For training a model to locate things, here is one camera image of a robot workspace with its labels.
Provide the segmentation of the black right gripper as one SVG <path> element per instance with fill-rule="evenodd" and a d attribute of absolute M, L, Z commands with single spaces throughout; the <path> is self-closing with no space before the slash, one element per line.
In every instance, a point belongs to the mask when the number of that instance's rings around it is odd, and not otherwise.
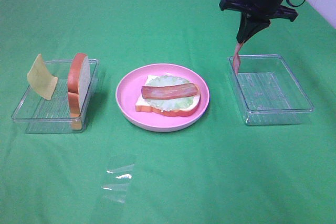
<path fill-rule="evenodd" d="M 240 15 L 240 24 L 236 36 L 238 43 L 246 43 L 258 32 L 270 25 L 270 19 L 283 18 L 293 22 L 298 13 L 296 10 L 283 6 L 283 0 L 221 0 L 221 10 L 234 10 L 247 14 L 249 17 L 263 19 L 261 22 L 246 21 L 246 15 Z"/>

